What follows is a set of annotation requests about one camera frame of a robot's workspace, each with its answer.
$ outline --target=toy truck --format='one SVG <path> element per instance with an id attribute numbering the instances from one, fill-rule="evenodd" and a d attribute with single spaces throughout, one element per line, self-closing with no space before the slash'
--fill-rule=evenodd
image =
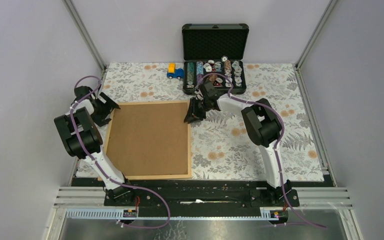
<path id="1" fill-rule="evenodd" d="M 177 79 L 182 79 L 185 75 L 185 72 L 183 71 L 182 68 L 176 69 L 176 64 L 175 63 L 170 63 L 168 65 L 168 71 L 167 71 L 167 78 L 172 79 L 172 78 L 177 78 Z"/>

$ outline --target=wooden frame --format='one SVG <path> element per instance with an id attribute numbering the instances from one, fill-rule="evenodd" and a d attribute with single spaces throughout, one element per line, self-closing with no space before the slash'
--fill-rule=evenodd
<path id="1" fill-rule="evenodd" d="M 175 103 L 186 103 L 187 108 L 189 107 L 188 100 L 175 100 L 175 101 L 149 101 L 149 102 L 119 102 L 119 106 L 125 105 L 145 105 L 145 104 L 175 104 Z M 114 112 L 112 111 L 110 118 L 113 119 Z M 105 142 L 103 146 L 104 153 L 107 153 L 108 142 L 110 140 L 110 133 L 113 121 L 110 121 L 108 124 L 108 129 L 106 131 Z M 172 174 L 172 175 L 135 175 L 135 176 L 125 176 L 129 180 L 158 180 L 158 179 L 187 179 L 192 178 L 192 161 L 191 161 L 191 125 L 187 125 L 187 174 Z"/>

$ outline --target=white wall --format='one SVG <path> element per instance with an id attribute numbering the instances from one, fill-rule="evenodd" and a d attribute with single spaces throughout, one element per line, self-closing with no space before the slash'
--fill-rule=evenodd
<path id="1" fill-rule="evenodd" d="M 0 0 L 0 240 L 38 240 L 74 160 L 53 119 L 100 71 L 60 0 Z"/>
<path id="2" fill-rule="evenodd" d="M 245 23 L 244 61 L 296 63 L 329 0 L 74 0 L 103 60 L 182 62 L 184 24 Z"/>
<path id="3" fill-rule="evenodd" d="M 302 75 L 364 239 L 384 239 L 384 1 L 339 1 Z"/>

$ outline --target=wooden board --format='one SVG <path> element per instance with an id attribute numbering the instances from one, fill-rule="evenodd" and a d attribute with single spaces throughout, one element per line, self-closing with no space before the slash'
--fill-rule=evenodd
<path id="1" fill-rule="evenodd" d="M 130 180 L 191 178 L 188 101 L 126 102 L 111 114 L 104 152 Z"/>

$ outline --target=flower pattern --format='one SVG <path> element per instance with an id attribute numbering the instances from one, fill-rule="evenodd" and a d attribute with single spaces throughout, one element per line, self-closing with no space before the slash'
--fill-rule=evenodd
<path id="1" fill-rule="evenodd" d="M 286 175 L 291 181 L 323 181 L 310 122 L 292 64 L 245 64 L 247 90 L 238 97 L 269 100 L 285 123 L 280 143 Z M 111 63 L 103 92 L 115 102 L 188 100 L 182 82 L 168 79 L 167 63 Z M 107 126 L 99 127 L 105 139 Z M 191 124 L 192 178 L 216 180 L 265 180 L 261 154 L 247 135 L 241 117 L 211 110 L 206 119 Z M 77 177 L 97 177 L 80 160 Z"/>

